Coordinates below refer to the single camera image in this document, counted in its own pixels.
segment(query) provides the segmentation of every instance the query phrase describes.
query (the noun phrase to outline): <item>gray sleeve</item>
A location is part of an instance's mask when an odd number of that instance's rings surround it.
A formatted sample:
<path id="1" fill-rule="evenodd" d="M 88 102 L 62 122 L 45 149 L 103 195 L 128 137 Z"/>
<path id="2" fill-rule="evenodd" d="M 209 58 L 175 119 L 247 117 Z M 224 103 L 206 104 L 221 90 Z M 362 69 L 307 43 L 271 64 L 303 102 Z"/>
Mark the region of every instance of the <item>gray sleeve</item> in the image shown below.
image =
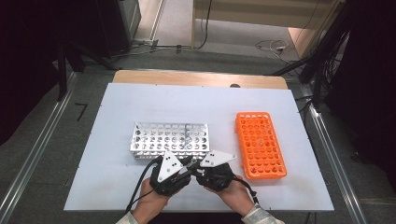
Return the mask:
<path id="1" fill-rule="evenodd" d="M 132 214 L 129 212 L 122 219 L 120 219 L 116 224 L 138 224 L 138 223 L 134 219 Z"/>
<path id="2" fill-rule="evenodd" d="M 267 211 L 262 209 L 257 203 L 241 219 L 245 224 L 284 224 L 283 221 L 277 220 Z"/>

